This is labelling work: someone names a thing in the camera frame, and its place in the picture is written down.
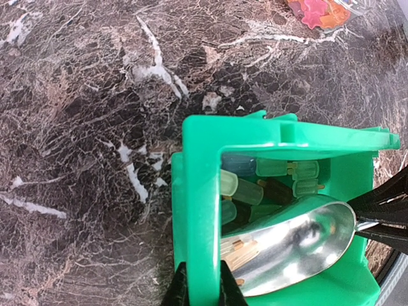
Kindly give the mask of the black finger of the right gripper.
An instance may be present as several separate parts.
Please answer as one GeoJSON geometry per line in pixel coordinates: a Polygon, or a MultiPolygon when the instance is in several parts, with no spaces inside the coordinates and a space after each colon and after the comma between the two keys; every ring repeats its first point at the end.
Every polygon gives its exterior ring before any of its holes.
{"type": "Polygon", "coordinates": [[[382,224],[357,231],[358,236],[380,242],[394,249],[406,249],[407,229],[385,226],[382,224]]]}
{"type": "Polygon", "coordinates": [[[407,223],[407,167],[379,187],[347,203],[363,221],[407,223]]]}

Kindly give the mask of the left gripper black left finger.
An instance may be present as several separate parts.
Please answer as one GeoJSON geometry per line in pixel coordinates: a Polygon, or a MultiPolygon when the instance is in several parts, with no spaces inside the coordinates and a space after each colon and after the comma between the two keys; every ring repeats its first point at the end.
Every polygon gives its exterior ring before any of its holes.
{"type": "Polygon", "coordinates": [[[181,262],[166,291],[161,306],[188,306],[189,293],[187,287],[186,262],[181,262]]]}

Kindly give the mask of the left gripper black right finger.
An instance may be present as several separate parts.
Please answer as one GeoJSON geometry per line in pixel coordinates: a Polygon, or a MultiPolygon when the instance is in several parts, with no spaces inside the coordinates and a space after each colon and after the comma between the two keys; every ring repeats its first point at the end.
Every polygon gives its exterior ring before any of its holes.
{"type": "Polygon", "coordinates": [[[232,272],[225,261],[221,261],[221,288],[219,305],[248,306],[234,276],[232,275],[232,272]]]}

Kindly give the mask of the silver metal scoop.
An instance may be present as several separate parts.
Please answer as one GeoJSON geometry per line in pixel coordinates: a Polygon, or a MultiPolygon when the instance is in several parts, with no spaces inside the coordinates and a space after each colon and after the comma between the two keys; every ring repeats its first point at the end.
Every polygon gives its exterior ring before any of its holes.
{"type": "Polygon", "coordinates": [[[354,235],[377,225],[327,195],[303,196],[221,239],[221,259],[245,297],[309,279],[334,265],[354,235]]]}

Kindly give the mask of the green three-compartment candy bin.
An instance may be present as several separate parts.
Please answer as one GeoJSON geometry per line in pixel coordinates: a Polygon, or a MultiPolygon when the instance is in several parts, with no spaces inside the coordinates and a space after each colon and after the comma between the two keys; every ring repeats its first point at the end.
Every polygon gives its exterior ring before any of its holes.
{"type": "MultiPolygon", "coordinates": [[[[182,125],[182,151],[171,159],[175,269],[186,262],[189,305],[219,305],[221,288],[221,155],[283,160],[321,159],[323,195],[346,202],[373,186],[373,158],[400,147],[381,127],[349,129],[299,122],[287,114],[267,119],[192,115],[182,125]]],[[[366,241],[355,238],[325,271],[292,286],[245,297],[248,305],[373,305],[380,288],[368,269],[366,241]]]]}

